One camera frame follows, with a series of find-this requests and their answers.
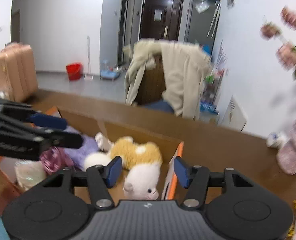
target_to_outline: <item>gold door handle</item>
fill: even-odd
[[[168,26],[165,27],[165,33],[164,33],[164,38],[167,37],[167,33],[168,33]]]

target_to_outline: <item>beige sweater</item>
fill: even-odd
[[[209,56],[199,45],[169,41],[140,40],[134,46],[134,57],[125,77],[126,104],[131,105],[138,93],[144,70],[154,68],[153,54],[161,52],[166,90],[163,99],[175,115],[199,117],[199,98],[203,81],[211,71]]]

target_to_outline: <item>black circular disc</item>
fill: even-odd
[[[275,240],[287,234],[291,208],[267,190],[240,187],[212,200],[206,218],[215,231],[237,240]]]
[[[59,240],[82,228],[89,217],[87,204],[58,188],[28,191],[8,205],[2,221],[20,240]]]

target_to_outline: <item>tile floor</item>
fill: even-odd
[[[125,72],[121,73],[121,76],[114,82],[100,80],[99,76],[94,76],[92,81],[85,81],[83,78],[78,81],[69,81],[66,73],[52,72],[38,72],[37,79],[40,89],[124,103],[125,74]]]

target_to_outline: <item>brown table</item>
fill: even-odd
[[[262,138],[159,111],[72,94],[39,90],[28,103],[36,110],[61,106],[181,139],[184,141],[183,159],[188,164],[203,165],[217,172],[233,167],[288,204],[292,205],[296,199],[296,176],[282,172],[276,161],[277,151],[268,149]],[[218,190],[212,191],[210,199],[217,194]],[[181,200],[184,195],[184,190],[178,186],[175,198]]]

